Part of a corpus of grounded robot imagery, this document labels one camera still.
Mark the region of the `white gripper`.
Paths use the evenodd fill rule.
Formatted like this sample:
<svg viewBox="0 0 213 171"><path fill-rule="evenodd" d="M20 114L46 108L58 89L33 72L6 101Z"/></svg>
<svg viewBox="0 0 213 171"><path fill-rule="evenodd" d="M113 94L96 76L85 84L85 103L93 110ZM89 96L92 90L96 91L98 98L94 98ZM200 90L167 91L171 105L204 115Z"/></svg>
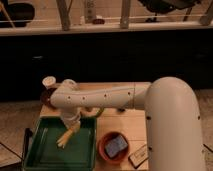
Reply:
<svg viewBox="0 0 213 171"><path fill-rule="evenodd" d="M81 115L79 113L62 112L60 118L67 129L77 131L80 128Z"/></svg>

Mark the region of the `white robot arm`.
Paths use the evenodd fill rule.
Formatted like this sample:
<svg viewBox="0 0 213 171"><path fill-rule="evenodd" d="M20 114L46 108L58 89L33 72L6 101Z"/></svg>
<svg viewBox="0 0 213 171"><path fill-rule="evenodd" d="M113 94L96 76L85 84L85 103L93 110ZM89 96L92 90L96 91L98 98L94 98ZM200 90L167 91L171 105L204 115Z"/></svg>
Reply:
<svg viewBox="0 0 213 171"><path fill-rule="evenodd" d="M192 88L176 77L151 84L76 90L63 81L50 103L67 112L75 107L143 110L149 171L206 171L199 105Z"/></svg>

